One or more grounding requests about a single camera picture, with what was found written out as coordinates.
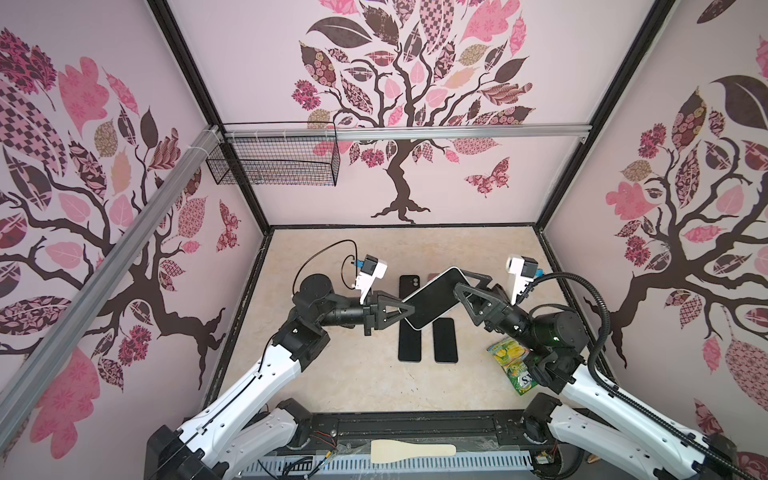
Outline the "black phone case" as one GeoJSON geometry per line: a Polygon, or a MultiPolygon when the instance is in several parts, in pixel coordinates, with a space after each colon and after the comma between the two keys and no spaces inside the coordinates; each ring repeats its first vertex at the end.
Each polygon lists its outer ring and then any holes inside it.
{"type": "Polygon", "coordinates": [[[405,300],[415,293],[421,287],[421,278],[419,275],[406,274],[401,275],[398,280],[398,294],[401,300],[405,300]]]}

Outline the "purple smartphone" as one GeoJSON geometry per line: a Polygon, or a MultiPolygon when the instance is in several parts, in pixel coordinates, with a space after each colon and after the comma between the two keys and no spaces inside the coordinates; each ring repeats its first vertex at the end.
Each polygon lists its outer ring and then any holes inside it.
{"type": "Polygon", "coordinates": [[[458,362],[456,329],[452,318],[438,318],[433,322],[433,353],[437,363],[458,362]]]}

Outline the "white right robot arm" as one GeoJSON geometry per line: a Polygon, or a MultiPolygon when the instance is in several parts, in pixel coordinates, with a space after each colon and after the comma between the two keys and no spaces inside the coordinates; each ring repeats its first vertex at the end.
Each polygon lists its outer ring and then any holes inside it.
{"type": "Polygon", "coordinates": [[[621,389],[597,369],[610,330],[609,312],[598,290],[585,278],[565,272],[528,278],[508,297],[499,286],[457,284],[454,297],[477,326],[510,336],[529,351],[528,372],[548,394],[525,410],[530,438],[549,434],[603,460],[636,479],[747,479],[735,445],[721,434],[685,427],[621,389]],[[538,285],[570,280],[593,297],[602,326],[587,357],[587,335],[578,316],[561,311],[531,316],[520,307],[538,285]]]}

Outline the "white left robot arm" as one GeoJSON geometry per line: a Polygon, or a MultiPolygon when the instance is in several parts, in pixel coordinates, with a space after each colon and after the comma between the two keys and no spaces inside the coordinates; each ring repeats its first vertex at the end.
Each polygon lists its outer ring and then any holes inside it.
{"type": "Polygon", "coordinates": [[[360,325],[366,335],[414,313],[413,306],[363,286],[360,299],[335,293],[323,274],[305,278],[292,297],[286,322],[261,358],[225,393],[176,430],[160,427],[148,440],[146,479],[234,479],[268,453],[303,443],[300,426],[310,413],[286,401],[257,415],[298,378],[328,345],[329,326],[360,325]]]}

